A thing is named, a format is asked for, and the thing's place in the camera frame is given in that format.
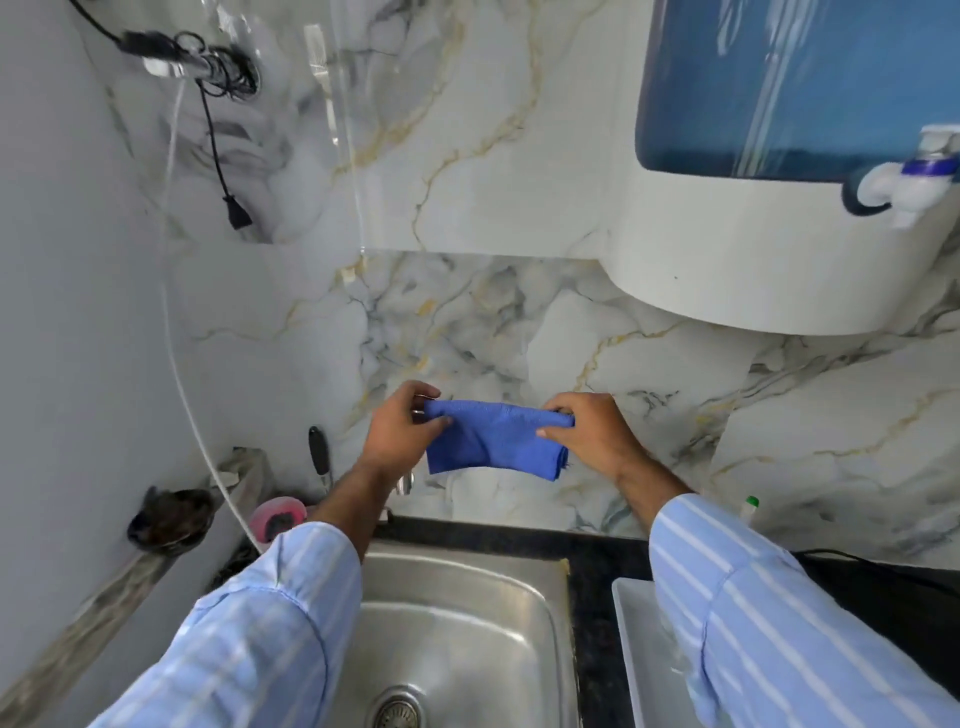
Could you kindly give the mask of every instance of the black cable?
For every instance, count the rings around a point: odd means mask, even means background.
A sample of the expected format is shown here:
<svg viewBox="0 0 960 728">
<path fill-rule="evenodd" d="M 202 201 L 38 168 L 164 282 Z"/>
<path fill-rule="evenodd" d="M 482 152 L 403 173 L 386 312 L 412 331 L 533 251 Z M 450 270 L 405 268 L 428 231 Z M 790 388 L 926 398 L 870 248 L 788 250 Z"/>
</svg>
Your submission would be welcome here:
<svg viewBox="0 0 960 728">
<path fill-rule="evenodd" d="M 210 115 L 210 104 L 206 102 L 206 88 L 204 82 L 198 80 L 197 88 L 200 90 L 200 99 L 204 102 L 204 114 L 206 115 L 206 126 L 210 130 L 210 150 L 213 152 L 213 166 L 217 168 L 217 177 L 220 178 L 220 186 L 224 189 L 224 202 L 227 203 L 227 217 L 230 226 L 234 230 L 241 230 L 253 224 L 250 214 L 243 209 L 243 206 L 237 202 L 237 199 L 230 194 L 227 187 L 227 180 L 224 179 L 224 171 L 220 167 L 220 154 L 217 152 L 217 133 L 213 128 L 213 117 Z"/>
<path fill-rule="evenodd" d="M 857 561 L 873 569 L 874 571 L 878 571 L 879 573 L 885 573 L 890 576 L 896 576 L 897 578 L 903 579 L 905 581 L 913 582 L 914 584 L 917 584 L 919 586 L 933 589 L 937 592 L 940 592 L 943 595 L 953 596 L 957 599 L 960 599 L 960 592 L 957 592 L 955 589 L 947 586 L 946 584 L 941 584 L 940 582 L 933 581 L 932 579 L 927 579 L 925 576 L 918 576 L 912 573 L 905 573 L 904 571 L 900 571 L 889 564 L 878 564 L 876 561 L 865 559 L 862 556 L 854 556 L 851 553 L 847 553 L 846 551 L 840 551 L 836 548 L 808 548 L 805 551 L 794 551 L 795 556 L 817 556 L 819 554 L 824 554 L 824 553 L 828 553 L 833 556 L 843 556 L 844 558 Z"/>
<path fill-rule="evenodd" d="M 115 36 L 109 30 L 104 28 L 104 26 L 102 26 L 100 22 L 95 17 L 93 17 L 93 15 L 91 15 L 89 12 L 86 11 L 86 8 L 84 8 L 84 6 L 80 4 L 80 0 L 67 0 L 67 2 L 69 2 L 70 5 L 73 6 L 74 10 L 76 10 L 86 22 L 88 22 L 90 25 L 96 28 L 102 35 L 108 37 L 110 40 L 114 42 L 114 44 L 116 45 L 120 44 L 120 37 Z"/>
</svg>

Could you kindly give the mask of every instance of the stainless steel sink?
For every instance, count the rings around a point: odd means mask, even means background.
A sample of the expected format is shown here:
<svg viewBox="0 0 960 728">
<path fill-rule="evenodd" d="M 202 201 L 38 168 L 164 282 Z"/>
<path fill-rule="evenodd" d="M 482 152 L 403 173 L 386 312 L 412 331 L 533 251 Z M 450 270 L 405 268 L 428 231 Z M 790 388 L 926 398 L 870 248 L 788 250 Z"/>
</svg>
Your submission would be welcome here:
<svg viewBox="0 0 960 728">
<path fill-rule="evenodd" d="M 562 562 L 374 544 L 329 728 L 574 728 Z"/>
</svg>

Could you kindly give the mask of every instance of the shirt sleeve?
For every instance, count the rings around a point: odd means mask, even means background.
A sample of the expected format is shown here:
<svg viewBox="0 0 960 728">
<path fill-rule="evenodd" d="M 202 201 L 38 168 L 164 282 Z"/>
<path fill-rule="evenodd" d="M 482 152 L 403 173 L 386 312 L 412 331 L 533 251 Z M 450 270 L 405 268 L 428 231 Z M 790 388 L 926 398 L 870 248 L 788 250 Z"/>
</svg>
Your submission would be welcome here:
<svg viewBox="0 0 960 728">
<path fill-rule="evenodd" d="M 91 728 L 316 728 L 360 609 L 360 559 L 305 523 L 201 598 L 158 663 Z"/>
<path fill-rule="evenodd" d="M 721 710 L 737 728 L 960 725 L 960 705 L 916 663 L 701 497 L 660 510 L 650 562 L 706 726 Z"/>
</svg>

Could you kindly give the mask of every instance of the drain strainer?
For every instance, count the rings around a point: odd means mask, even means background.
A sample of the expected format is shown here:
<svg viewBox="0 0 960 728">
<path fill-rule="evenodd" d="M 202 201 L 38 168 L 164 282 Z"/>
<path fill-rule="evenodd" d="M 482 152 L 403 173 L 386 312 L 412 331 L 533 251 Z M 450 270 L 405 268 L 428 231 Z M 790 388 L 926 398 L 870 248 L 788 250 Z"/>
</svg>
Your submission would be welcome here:
<svg viewBox="0 0 960 728">
<path fill-rule="evenodd" d="M 420 696 L 407 686 L 394 686 L 374 700 L 370 728 L 426 728 Z"/>
<path fill-rule="evenodd" d="M 384 705 L 373 720 L 373 728 L 419 728 L 417 709 L 406 700 L 391 700 Z"/>
</svg>

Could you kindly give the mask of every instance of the white wall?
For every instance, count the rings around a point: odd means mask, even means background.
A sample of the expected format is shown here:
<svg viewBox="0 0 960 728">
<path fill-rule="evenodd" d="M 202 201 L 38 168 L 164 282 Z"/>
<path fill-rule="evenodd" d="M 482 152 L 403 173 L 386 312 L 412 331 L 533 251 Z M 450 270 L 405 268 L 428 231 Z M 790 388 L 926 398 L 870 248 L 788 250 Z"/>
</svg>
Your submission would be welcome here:
<svg viewBox="0 0 960 728">
<path fill-rule="evenodd" d="M 133 557 L 144 491 L 204 474 L 164 346 L 154 228 L 69 12 L 0 4 L 0 692 Z M 211 402 L 195 405 L 225 442 Z M 204 573 L 161 582 L 155 614 L 182 616 L 220 542 L 193 557 Z M 169 639 L 138 623 L 131 666 Z M 103 698 L 122 688 L 110 668 L 85 681 Z"/>
</svg>

